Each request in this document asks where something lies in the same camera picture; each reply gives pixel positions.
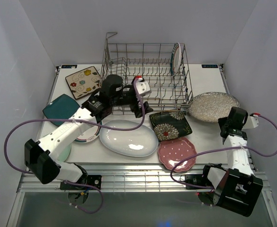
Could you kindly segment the speckled beige blue round plate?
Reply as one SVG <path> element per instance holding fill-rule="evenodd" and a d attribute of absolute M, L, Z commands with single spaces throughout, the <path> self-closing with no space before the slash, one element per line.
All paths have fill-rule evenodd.
<path fill-rule="evenodd" d="M 219 118 L 228 116 L 232 107 L 240 107 L 234 96 L 224 92 L 205 92 L 190 101 L 188 114 L 203 122 L 217 123 Z"/>

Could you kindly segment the black square floral plate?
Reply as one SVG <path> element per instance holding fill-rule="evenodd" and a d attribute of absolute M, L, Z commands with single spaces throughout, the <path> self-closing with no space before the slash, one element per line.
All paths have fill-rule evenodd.
<path fill-rule="evenodd" d="M 192 133 L 186 114 L 181 110 L 153 113 L 149 116 L 152 129 L 159 141 L 173 140 Z"/>

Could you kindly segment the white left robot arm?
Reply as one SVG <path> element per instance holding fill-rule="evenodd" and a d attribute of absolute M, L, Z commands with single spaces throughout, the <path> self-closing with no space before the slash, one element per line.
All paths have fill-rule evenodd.
<path fill-rule="evenodd" d="M 87 184 L 87 172 L 77 164 L 59 161 L 63 150 L 93 125 L 111 115 L 113 107 L 128 106 L 136 118 L 145 118 L 153 111 L 142 97 L 151 93 L 149 83 L 136 76 L 131 84 L 124 85 L 119 75 L 111 74 L 93 91 L 81 107 L 62 125 L 38 141 L 25 143 L 25 165 L 42 184 L 53 180 L 71 182 L 82 189 Z"/>

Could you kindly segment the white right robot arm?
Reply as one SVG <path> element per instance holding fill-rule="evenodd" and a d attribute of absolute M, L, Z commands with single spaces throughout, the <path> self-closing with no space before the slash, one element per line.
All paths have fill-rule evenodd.
<path fill-rule="evenodd" d="M 201 184 L 206 188 L 213 187 L 213 192 L 203 192 L 199 199 L 210 205 L 248 217 L 252 214 L 263 188 L 262 179 L 255 176 L 248 159 L 247 134 L 245 125 L 256 128 L 257 116 L 247 111 L 232 107 L 227 117 L 218 120 L 223 145 L 231 148 L 227 153 L 228 167 L 221 164 L 205 165 L 200 176 Z"/>

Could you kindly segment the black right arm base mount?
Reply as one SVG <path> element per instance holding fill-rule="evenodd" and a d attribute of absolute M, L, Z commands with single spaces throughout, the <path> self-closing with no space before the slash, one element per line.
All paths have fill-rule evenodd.
<path fill-rule="evenodd" d="M 197 186 L 205 186 L 205 183 L 203 182 L 202 174 L 185 175 L 185 183 L 197 185 Z"/>

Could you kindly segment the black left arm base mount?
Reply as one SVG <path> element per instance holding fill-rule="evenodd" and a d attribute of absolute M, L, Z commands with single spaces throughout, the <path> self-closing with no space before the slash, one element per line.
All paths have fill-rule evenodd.
<path fill-rule="evenodd" d="M 102 182 L 102 175 L 84 175 L 82 176 L 76 183 L 77 184 L 84 184 L 84 185 L 92 185 L 101 189 L 101 182 Z M 60 183 L 60 190 L 86 190 L 88 187 L 84 186 L 76 186 L 73 184 L 68 184 L 61 182 Z"/>

